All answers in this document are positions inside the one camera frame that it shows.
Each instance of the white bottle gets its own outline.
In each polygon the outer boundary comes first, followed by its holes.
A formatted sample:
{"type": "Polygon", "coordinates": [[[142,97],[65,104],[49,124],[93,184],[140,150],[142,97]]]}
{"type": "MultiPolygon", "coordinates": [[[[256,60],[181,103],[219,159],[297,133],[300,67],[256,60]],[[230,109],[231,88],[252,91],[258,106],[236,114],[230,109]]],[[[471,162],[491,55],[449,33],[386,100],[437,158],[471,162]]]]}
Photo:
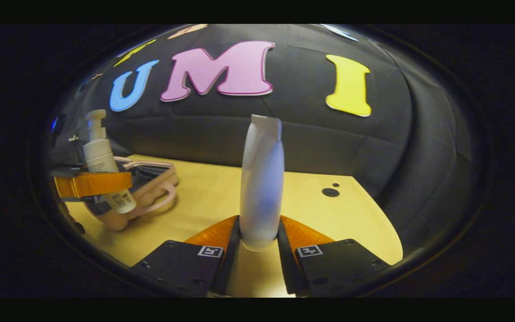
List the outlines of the white bottle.
{"type": "MultiPolygon", "coordinates": [[[[105,117],[106,110],[93,110],[84,116],[89,123],[89,142],[82,147],[84,160],[90,172],[117,173],[118,167],[106,138],[106,129],[101,126],[101,119],[105,117]]],[[[136,208],[136,201],[128,189],[103,196],[118,214],[126,214],[136,208]]]]}
{"type": "Polygon", "coordinates": [[[278,235],[285,161],[282,122],[252,115],[241,171],[241,241],[264,251],[278,235]]]}

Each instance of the blue letter u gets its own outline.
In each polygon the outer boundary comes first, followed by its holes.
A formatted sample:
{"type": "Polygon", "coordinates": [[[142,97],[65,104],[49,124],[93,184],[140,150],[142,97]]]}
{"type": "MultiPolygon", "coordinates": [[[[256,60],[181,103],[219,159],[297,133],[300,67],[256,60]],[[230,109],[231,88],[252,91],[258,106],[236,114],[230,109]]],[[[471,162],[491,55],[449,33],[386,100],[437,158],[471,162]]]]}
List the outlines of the blue letter u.
{"type": "Polygon", "coordinates": [[[130,76],[132,72],[126,72],[118,76],[117,79],[114,80],[113,90],[110,92],[110,109],[114,110],[114,112],[120,112],[136,104],[144,93],[151,68],[157,63],[158,59],[149,61],[136,69],[138,75],[136,76],[135,87],[132,89],[132,93],[127,97],[122,97],[122,89],[124,83],[127,81],[127,77],[130,76]]]}

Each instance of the pink letter m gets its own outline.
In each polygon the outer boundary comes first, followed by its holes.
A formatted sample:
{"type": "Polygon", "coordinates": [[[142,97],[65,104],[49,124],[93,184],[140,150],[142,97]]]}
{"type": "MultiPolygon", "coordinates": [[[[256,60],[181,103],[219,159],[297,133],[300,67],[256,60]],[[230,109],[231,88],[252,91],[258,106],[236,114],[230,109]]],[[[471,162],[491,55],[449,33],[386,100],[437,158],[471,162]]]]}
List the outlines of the pink letter m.
{"type": "Polygon", "coordinates": [[[273,86],[266,81],[266,53],[275,47],[269,41],[245,41],[233,45],[217,59],[202,48],[174,55],[174,69],[168,89],[160,100],[172,102],[188,97],[190,89],[184,86],[186,75],[198,94],[205,95],[218,77],[228,70],[225,82],[217,86],[226,95],[257,96],[271,93],[273,86]]]}

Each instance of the wooden table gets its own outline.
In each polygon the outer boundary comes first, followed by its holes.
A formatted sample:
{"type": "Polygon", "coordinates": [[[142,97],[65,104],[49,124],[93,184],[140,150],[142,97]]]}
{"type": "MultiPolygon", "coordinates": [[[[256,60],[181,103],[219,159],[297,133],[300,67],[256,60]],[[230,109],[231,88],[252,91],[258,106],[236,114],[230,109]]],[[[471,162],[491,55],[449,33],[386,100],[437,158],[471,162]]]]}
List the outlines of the wooden table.
{"type": "MultiPolygon", "coordinates": [[[[241,168],[132,155],[133,161],[165,161],[176,166],[178,199],[168,208],[145,214],[122,232],[108,230],[81,202],[68,202],[84,238],[126,265],[133,266],[166,240],[189,237],[239,214],[241,168]]],[[[353,178],[341,175],[284,174],[282,214],[333,238],[353,238],[393,265],[402,259],[402,246],[393,225],[353,178]],[[323,188],[340,192],[337,197],[323,188]]],[[[240,245],[228,288],[233,297],[294,297],[288,295],[278,245],[254,253],[240,245]]]]}

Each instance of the foam letter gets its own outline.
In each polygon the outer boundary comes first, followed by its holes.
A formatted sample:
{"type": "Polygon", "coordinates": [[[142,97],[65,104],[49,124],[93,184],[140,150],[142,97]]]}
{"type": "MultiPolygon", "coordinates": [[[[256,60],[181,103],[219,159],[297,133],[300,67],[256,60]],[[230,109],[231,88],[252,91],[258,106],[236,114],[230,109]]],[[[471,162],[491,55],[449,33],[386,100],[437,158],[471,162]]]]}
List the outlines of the foam letter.
{"type": "Polygon", "coordinates": [[[147,45],[150,45],[151,43],[153,43],[153,42],[155,42],[155,41],[156,41],[156,39],[151,40],[151,41],[149,41],[149,42],[145,43],[144,45],[140,45],[140,46],[138,46],[137,48],[135,48],[135,49],[133,49],[133,50],[129,51],[129,52],[127,53],[127,55],[126,55],[125,57],[123,57],[123,58],[122,58],[118,63],[114,64],[114,66],[113,66],[113,67],[116,67],[118,64],[120,64],[120,63],[122,63],[123,61],[125,61],[125,60],[129,59],[133,54],[138,53],[138,52],[139,52],[139,51],[141,51],[144,47],[146,47],[147,45]]]}
{"type": "Polygon", "coordinates": [[[365,74],[371,71],[366,66],[345,57],[326,57],[333,61],[337,71],[335,93],[327,96],[327,105],[350,114],[370,116],[371,107],[367,104],[365,74]]]}
{"type": "Polygon", "coordinates": [[[233,45],[217,59],[201,48],[174,55],[175,61],[168,89],[160,100],[172,102],[188,97],[184,86],[186,75],[198,94],[205,95],[218,77],[227,69],[225,82],[217,86],[226,95],[257,96],[271,93],[273,86],[266,81],[266,53],[275,44],[269,41],[246,41],[233,45]]]}
{"type": "Polygon", "coordinates": [[[110,92],[110,109],[114,110],[114,112],[120,112],[136,104],[144,93],[151,68],[157,63],[158,60],[156,59],[136,69],[139,74],[136,76],[135,87],[132,89],[132,93],[127,97],[122,97],[122,89],[124,88],[124,83],[127,81],[127,77],[130,76],[132,72],[126,72],[118,76],[117,79],[114,80],[113,90],[110,92]]]}
{"type": "Polygon", "coordinates": [[[191,33],[192,31],[197,31],[197,30],[206,28],[207,26],[208,26],[208,24],[200,24],[200,25],[190,26],[188,28],[185,28],[185,29],[182,29],[182,30],[178,31],[177,33],[171,35],[167,39],[170,40],[170,39],[176,38],[178,36],[181,36],[181,35],[184,35],[184,34],[187,34],[187,33],[191,33]]]}

